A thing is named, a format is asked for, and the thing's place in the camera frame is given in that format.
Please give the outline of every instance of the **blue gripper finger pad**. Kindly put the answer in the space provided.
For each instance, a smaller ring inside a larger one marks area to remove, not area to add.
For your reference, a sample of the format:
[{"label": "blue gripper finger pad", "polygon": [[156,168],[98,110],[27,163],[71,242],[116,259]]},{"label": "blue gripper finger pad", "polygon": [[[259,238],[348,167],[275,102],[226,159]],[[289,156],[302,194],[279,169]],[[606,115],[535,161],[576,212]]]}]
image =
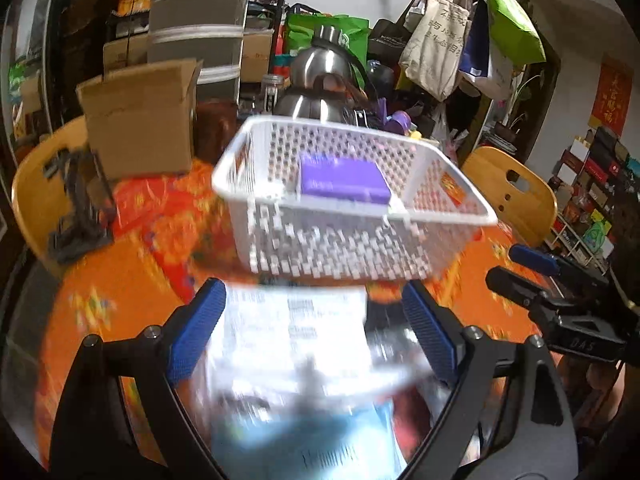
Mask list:
[{"label": "blue gripper finger pad", "polygon": [[525,245],[515,244],[511,246],[509,258],[512,262],[535,270],[543,276],[558,276],[560,274],[560,267],[553,256],[541,253]]},{"label": "blue gripper finger pad", "polygon": [[191,303],[193,309],[184,328],[171,344],[166,376],[170,384],[191,377],[226,304],[226,287],[220,280],[207,280]]},{"label": "blue gripper finger pad", "polygon": [[458,380],[456,349],[430,306],[411,283],[402,290],[402,306],[436,377],[453,388]]}]

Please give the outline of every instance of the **orange tablecloth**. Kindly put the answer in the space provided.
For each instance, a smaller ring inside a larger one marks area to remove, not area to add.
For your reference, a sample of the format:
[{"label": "orange tablecloth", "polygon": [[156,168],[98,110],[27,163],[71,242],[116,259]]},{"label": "orange tablecloth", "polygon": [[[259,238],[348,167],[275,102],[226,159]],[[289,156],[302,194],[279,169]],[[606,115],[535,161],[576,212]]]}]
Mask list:
[{"label": "orange tablecloth", "polygon": [[[60,394],[85,335],[98,333],[104,340],[117,340],[134,337],[147,325],[162,324],[211,276],[260,282],[260,276],[248,272],[238,260],[228,211],[210,188],[211,171],[211,166],[196,161],[186,176],[127,180],[114,190],[116,241],[88,254],[69,270],[44,337],[35,399],[36,434],[44,463],[49,458]],[[478,325],[493,338],[520,342],[536,331],[535,325],[524,309],[490,292],[484,284],[487,271],[496,265],[545,284],[509,259],[514,242],[511,229],[504,224],[479,230],[444,275],[425,284],[463,324]],[[370,300],[391,303],[400,299],[402,283],[375,282],[366,287]],[[135,387],[132,381],[124,385],[141,451],[157,457],[140,416]]]}]

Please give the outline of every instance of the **cardboard box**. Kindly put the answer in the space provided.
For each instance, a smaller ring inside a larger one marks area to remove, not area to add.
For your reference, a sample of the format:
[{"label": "cardboard box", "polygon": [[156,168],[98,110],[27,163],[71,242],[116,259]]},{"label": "cardboard box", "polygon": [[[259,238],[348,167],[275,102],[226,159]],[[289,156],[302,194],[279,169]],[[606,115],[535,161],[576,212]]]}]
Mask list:
[{"label": "cardboard box", "polygon": [[581,139],[574,139],[574,143],[571,145],[569,151],[581,162],[587,160],[587,156],[589,155],[589,147]]},{"label": "cardboard box", "polygon": [[273,30],[260,30],[244,33],[242,41],[242,61],[240,63],[240,81],[259,83],[262,76],[269,72],[269,54]]},{"label": "cardboard box", "polygon": [[22,113],[33,114],[42,109],[40,101],[40,70],[25,79],[20,85]]},{"label": "cardboard box", "polygon": [[102,63],[104,73],[126,66],[136,66],[146,63],[147,34],[137,34],[130,38],[110,41],[102,48]]},{"label": "cardboard box", "polygon": [[560,166],[560,170],[558,171],[558,178],[565,184],[572,186],[575,182],[575,177],[577,176],[578,174],[574,170],[569,168],[566,164]]},{"label": "cardboard box", "polygon": [[611,242],[611,240],[609,240],[609,238],[605,237],[604,238],[604,242],[602,244],[602,247],[600,248],[602,250],[602,257],[604,259],[609,258],[609,256],[613,252],[613,248],[614,248],[614,245]]},{"label": "cardboard box", "polygon": [[584,189],[589,189],[590,181],[591,181],[591,175],[586,171],[583,171],[578,176],[578,184],[580,184],[580,186],[582,186]]},{"label": "cardboard box", "polygon": [[191,169],[195,59],[114,70],[78,85],[89,144],[108,179]]},{"label": "cardboard box", "polygon": [[582,171],[582,167],[584,166],[584,161],[580,160],[569,150],[564,150],[561,159],[564,164],[566,164],[569,168],[575,171],[575,173],[580,173]]},{"label": "cardboard box", "polygon": [[616,152],[617,160],[619,160],[623,165],[626,164],[626,160],[629,158],[629,150],[626,149],[621,142],[616,142],[614,150]]},{"label": "cardboard box", "polygon": [[592,158],[588,158],[587,162],[584,163],[584,169],[601,184],[604,184],[609,178],[607,173]]},{"label": "cardboard box", "polygon": [[596,183],[593,183],[591,189],[589,190],[589,196],[596,201],[600,207],[604,207],[607,203],[607,195],[601,190]]}]

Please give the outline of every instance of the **blue clamp handle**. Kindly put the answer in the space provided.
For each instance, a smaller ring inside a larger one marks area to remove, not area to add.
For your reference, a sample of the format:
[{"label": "blue clamp handle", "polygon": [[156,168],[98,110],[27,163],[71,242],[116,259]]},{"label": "blue clamp handle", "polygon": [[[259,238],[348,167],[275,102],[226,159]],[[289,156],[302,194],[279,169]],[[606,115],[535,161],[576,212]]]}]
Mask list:
[{"label": "blue clamp handle", "polygon": [[436,377],[453,388],[465,355],[463,327],[458,318],[439,306],[417,280],[402,289],[402,307]]},{"label": "blue clamp handle", "polygon": [[509,257],[512,262],[521,264],[543,276],[559,276],[560,266],[556,258],[551,254],[541,253],[526,245],[515,244],[509,249]]},{"label": "blue clamp handle", "polygon": [[174,316],[177,315],[175,329],[165,330],[174,316],[164,324],[163,332],[170,334],[165,335],[169,346],[166,376],[172,385],[191,377],[213,329],[222,316],[225,305],[225,284],[220,280],[209,278],[190,304],[174,312]]}]

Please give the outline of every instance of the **red poster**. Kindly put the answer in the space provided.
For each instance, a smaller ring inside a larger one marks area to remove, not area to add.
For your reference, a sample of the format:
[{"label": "red poster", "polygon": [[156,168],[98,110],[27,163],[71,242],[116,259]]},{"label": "red poster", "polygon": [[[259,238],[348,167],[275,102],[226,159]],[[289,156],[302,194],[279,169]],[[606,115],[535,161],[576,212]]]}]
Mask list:
[{"label": "red poster", "polygon": [[618,137],[622,136],[633,80],[634,73],[631,68],[604,56],[589,126],[608,126]]}]

